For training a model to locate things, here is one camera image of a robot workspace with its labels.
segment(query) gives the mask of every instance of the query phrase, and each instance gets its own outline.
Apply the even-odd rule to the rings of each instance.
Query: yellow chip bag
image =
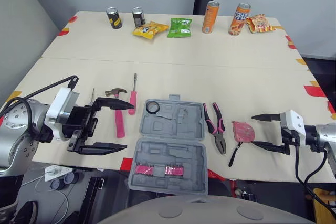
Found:
[[[265,31],[274,31],[275,28],[272,27],[267,19],[265,14],[259,14],[253,17],[248,17],[246,23],[250,28],[251,33],[263,33]]]
[[[159,24],[154,21],[150,21],[140,27],[137,27],[133,34],[137,36],[142,36],[146,39],[153,39],[155,34],[160,33],[168,29],[168,25]]]

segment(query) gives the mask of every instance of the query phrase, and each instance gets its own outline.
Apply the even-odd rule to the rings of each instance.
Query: snack bag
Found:
[[[155,34],[160,33],[168,29],[168,25],[159,24],[154,21],[150,21],[140,27],[137,27],[133,34],[137,36],[142,36],[146,39],[153,39]]]
[[[191,18],[171,18],[171,27],[168,33],[168,38],[182,38],[182,37],[190,37],[190,23]]]
[[[265,14],[249,17],[246,19],[246,23],[250,28],[251,33],[263,33],[265,31],[275,30],[265,18]]]

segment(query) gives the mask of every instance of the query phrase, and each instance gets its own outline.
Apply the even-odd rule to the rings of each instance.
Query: pink handle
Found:
[[[124,130],[124,120],[122,118],[122,112],[121,110],[116,110],[115,114],[115,129],[117,131],[117,138],[122,138],[125,136],[125,130]]]
[[[132,91],[131,92],[131,98],[130,98],[130,103],[134,106],[134,109],[129,109],[128,110],[128,113],[130,115],[134,115],[135,114],[135,110],[136,110],[136,107],[137,107],[137,95],[136,95],[136,91]]]

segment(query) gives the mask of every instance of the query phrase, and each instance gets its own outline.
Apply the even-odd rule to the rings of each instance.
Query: power strip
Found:
[[[45,169],[44,181],[50,181],[54,178],[61,177],[67,173],[72,172],[74,169],[60,165],[50,165]]]

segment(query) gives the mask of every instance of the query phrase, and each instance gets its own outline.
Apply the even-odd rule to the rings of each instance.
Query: soda can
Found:
[[[109,7],[106,9],[107,17],[110,20],[113,29],[119,29],[122,27],[121,19],[119,17],[118,10],[114,7]]]
[[[145,17],[143,14],[143,9],[140,7],[136,7],[132,11],[134,24],[136,27],[142,26],[145,24]]]
[[[240,3],[237,7],[236,13],[233,17],[232,23],[229,28],[229,34],[239,35],[245,22],[248,13],[250,12],[251,5]]]
[[[209,34],[214,29],[214,25],[216,22],[216,17],[219,10],[219,2],[217,1],[209,1],[206,5],[206,11],[202,26],[202,32]]]

